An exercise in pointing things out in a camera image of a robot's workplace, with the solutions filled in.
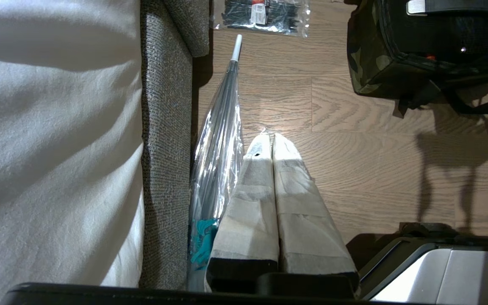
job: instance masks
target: umbrella canopy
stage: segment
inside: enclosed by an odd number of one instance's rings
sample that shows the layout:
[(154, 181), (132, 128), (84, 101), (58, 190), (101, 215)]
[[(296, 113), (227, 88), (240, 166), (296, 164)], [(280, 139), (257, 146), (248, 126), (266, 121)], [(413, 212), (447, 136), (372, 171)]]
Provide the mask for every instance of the umbrella canopy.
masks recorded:
[(205, 269), (219, 221), (242, 164), (238, 56), (242, 35), (221, 81), (199, 137), (191, 173), (188, 290), (204, 291)]

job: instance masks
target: camouflage backpack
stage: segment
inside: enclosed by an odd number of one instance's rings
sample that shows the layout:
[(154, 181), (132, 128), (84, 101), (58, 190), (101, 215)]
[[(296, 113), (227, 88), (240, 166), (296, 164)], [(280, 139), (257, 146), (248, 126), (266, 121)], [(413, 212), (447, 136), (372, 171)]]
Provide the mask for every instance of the camouflage backpack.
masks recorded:
[(488, 83), (488, 0), (354, 0), (347, 60), (355, 93), (417, 108), (444, 94), (463, 114), (456, 89)]

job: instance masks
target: white sheet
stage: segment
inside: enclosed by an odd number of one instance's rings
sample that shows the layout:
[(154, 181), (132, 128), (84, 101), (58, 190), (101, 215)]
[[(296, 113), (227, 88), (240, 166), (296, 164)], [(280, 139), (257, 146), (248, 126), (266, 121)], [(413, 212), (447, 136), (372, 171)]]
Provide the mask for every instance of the white sheet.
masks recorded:
[(139, 1), (0, 0), (0, 300), (137, 285), (140, 46)]

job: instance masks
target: wooden floor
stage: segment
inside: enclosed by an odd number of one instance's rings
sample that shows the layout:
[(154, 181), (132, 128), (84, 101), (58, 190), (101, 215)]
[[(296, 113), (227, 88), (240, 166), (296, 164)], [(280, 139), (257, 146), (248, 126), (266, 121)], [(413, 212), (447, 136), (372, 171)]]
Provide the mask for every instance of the wooden floor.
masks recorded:
[[(488, 118), (432, 104), (401, 119), (394, 101), (355, 95), (346, 55), (354, 8), (312, 0), (307, 39), (240, 32), (245, 147), (263, 128), (293, 141), (345, 242), (415, 221), (488, 236)], [(236, 34), (214, 31), (212, 72), (195, 71), (196, 79), (211, 73), (198, 94), (199, 121)]]

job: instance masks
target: umbrella tip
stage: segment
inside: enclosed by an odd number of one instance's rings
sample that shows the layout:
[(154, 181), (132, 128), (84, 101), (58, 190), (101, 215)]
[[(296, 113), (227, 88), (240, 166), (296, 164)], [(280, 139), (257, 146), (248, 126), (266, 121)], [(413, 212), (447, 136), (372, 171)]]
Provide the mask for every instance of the umbrella tip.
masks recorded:
[(240, 55), (240, 46), (242, 45), (242, 35), (236, 35), (235, 48), (233, 49), (233, 57), (231, 60), (238, 61)]

